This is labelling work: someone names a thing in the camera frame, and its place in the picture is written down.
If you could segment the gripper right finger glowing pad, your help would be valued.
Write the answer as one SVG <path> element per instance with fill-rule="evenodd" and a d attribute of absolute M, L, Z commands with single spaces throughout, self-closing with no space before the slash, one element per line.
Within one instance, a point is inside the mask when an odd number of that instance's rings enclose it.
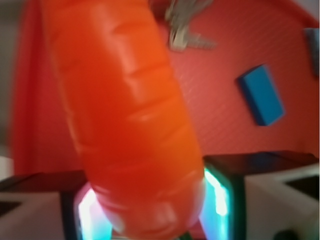
<path fill-rule="evenodd" d="M 313 154 L 206 155 L 204 163 L 205 239 L 319 239 L 320 161 Z"/>

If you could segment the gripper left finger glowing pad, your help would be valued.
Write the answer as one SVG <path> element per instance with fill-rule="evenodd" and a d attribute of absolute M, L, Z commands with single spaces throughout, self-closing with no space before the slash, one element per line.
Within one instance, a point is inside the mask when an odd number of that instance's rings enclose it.
<path fill-rule="evenodd" d="M 15 175 L 0 182 L 2 240 L 110 240 L 82 170 Z"/>

